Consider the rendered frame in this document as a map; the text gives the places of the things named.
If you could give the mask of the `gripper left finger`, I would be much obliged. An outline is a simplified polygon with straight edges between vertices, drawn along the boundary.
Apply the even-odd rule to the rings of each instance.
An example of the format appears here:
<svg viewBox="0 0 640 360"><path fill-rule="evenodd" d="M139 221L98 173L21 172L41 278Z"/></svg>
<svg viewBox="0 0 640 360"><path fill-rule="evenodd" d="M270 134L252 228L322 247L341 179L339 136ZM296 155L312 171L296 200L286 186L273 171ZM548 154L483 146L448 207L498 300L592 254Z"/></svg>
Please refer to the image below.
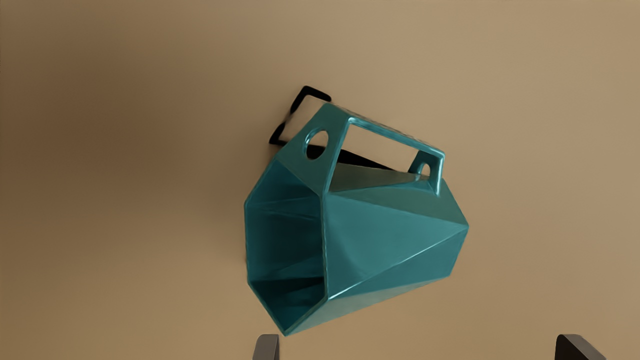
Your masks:
<svg viewBox="0 0 640 360"><path fill-rule="evenodd" d="M280 337L277 333L259 335L254 345L253 360L280 360Z"/></svg>

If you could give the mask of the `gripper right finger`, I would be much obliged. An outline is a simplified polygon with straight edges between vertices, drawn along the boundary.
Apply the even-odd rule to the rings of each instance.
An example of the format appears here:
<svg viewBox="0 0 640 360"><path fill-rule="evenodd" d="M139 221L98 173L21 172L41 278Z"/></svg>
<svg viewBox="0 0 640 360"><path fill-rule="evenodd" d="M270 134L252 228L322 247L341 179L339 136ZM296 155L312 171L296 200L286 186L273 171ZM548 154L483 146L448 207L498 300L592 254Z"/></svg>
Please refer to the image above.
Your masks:
<svg viewBox="0 0 640 360"><path fill-rule="evenodd" d="M607 360L582 335L567 333L558 335L555 342L555 360Z"/></svg>

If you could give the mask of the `teal faceted mug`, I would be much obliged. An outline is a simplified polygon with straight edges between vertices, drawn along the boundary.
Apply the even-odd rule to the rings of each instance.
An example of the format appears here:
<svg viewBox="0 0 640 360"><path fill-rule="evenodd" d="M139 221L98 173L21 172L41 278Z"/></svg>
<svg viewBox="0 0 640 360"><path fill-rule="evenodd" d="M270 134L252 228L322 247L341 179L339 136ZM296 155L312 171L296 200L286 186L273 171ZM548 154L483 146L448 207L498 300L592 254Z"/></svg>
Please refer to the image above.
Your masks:
<svg viewBox="0 0 640 360"><path fill-rule="evenodd" d="M416 150L405 172L339 162L350 127ZM284 336L451 275L469 223L445 153L325 103L244 203L247 284Z"/></svg>

